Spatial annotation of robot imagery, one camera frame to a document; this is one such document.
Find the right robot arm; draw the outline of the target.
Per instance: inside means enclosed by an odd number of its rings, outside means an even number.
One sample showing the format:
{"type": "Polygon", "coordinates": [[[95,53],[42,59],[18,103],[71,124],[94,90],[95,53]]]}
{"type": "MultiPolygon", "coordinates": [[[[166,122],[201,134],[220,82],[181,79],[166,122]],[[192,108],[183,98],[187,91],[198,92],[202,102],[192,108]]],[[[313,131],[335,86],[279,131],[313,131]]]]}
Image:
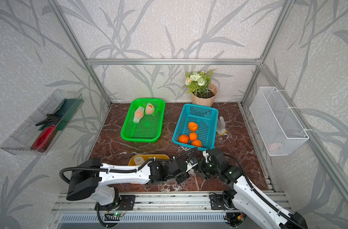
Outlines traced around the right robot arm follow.
{"type": "Polygon", "coordinates": [[[203,151],[193,167],[204,179],[217,178],[229,186],[223,192],[224,202],[246,214],[263,229],[306,229],[305,219],[276,204],[264,194],[245,173],[240,162],[233,156],[214,148],[203,151]]]}

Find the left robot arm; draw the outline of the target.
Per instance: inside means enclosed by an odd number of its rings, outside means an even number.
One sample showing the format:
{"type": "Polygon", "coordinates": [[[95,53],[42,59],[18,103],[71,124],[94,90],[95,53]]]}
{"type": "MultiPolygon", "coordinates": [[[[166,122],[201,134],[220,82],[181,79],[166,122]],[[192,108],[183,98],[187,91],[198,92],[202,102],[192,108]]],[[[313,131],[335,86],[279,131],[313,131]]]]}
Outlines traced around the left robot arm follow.
{"type": "Polygon", "coordinates": [[[172,159],[146,160],[139,166],[117,166],[102,163],[100,158],[92,158],[76,166],[59,172],[66,182],[68,201],[91,198],[99,207],[107,210],[121,204],[117,188],[113,184],[156,185],[175,179],[178,184],[189,178],[189,170],[197,165],[194,155],[198,148],[192,148],[172,159]]]}

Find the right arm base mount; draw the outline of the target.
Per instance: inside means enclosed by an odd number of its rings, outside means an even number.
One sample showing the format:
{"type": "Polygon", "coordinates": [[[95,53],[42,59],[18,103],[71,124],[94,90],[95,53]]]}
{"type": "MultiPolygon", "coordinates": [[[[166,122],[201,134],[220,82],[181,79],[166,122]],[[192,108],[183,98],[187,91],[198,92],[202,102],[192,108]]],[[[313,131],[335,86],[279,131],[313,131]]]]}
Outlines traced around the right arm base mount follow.
{"type": "Polygon", "coordinates": [[[210,192],[209,199],[211,204],[211,210],[234,210],[235,207],[226,202],[223,194],[217,194],[210,192]]]}

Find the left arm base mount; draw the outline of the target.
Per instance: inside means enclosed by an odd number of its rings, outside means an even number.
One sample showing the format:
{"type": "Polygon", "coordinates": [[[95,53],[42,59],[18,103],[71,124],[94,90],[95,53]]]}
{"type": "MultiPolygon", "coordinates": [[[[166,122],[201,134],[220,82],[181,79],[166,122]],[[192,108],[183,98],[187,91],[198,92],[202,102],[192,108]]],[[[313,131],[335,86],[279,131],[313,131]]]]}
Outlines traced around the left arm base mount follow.
{"type": "Polygon", "coordinates": [[[122,211],[132,211],[134,208],[136,196],[135,195],[120,195],[117,203],[112,203],[106,206],[99,206],[100,211],[110,211],[110,210],[122,210],[122,211]]]}

